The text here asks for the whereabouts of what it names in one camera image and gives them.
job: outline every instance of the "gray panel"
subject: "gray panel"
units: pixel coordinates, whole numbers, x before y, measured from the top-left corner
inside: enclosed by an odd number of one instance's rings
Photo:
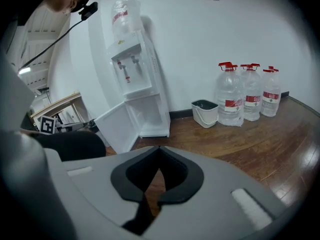
[[[0,49],[0,129],[18,131],[35,94],[17,76]]]
[[[110,177],[113,169],[125,161],[151,149],[145,147],[124,154],[95,159],[63,162],[66,170],[91,167],[86,173],[71,177],[73,183],[84,197],[103,215],[119,226],[135,218],[138,203],[123,200],[113,187]]]
[[[95,209],[73,184],[58,153],[47,148],[45,153],[56,192],[71,218],[78,240],[143,239],[112,223]]]
[[[73,222],[52,182],[44,149],[35,139],[18,132],[0,131],[0,140],[0,177],[9,194],[52,239],[76,240]],[[18,214],[12,214],[11,219],[20,214],[26,218],[20,208],[15,208]]]
[[[177,148],[166,148],[196,162],[204,172],[204,182],[187,202],[162,206],[144,237],[234,240],[251,235],[255,230],[231,195],[236,189],[246,189],[274,218],[285,211],[285,205],[271,191],[235,166]]]

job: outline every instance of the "wooden floor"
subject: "wooden floor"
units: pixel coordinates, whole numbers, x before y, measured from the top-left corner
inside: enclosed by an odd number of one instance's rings
[[[229,162],[290,206],[302,198],[312,183],[320,154],[320,118],[289,97],[280,102],[275,117],[261,115],[242,127],[221,124],[205,129],[193,117],[171,121],[170,137],[140,139],[135,149],[170,146]],[[114,154],[110,148],[107,154]],[[159,212],[158,196],[165,192],[160,171],[146,197],[152,214]]]

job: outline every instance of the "white ceiling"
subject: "white ceiling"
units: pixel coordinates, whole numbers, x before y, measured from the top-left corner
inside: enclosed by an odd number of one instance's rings
[[[68,17],[62,12],[54,13],[45,7],[34,11],[25,25],[20,67],[58,39]],[[53,50],[54,46],[30,64],[30,72],[19,75],[31,90],[47,87],[48,70]]]

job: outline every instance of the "ceiling light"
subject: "ceiling light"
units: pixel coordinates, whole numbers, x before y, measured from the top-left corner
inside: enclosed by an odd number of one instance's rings
[[[20,70],[19,75],[30,72],[31,68],[30,67],[26,67]]]
[[[41,95],[41,91],[39,91],[39,90],[37,90],[37,89],[34,90],[34,93],[35,93],[36,95],[39,95],[39,96]]]

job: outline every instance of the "black baseboard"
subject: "black baseboard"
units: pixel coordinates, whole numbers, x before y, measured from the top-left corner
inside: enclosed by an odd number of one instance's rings
[[[288,96],[289,96],[289,91],[281,93],[281,98],[288,97]]]
[[[288,96],[289,96],[289,91],[281,93],[281,98],[288,97]],[[170,114],[170,119],[188,118],[188,117],[194,116],[191,108],[185,109],[185,110],[179,110],[179,111],[172,111],[172,112],[169,112],[169,114]]]

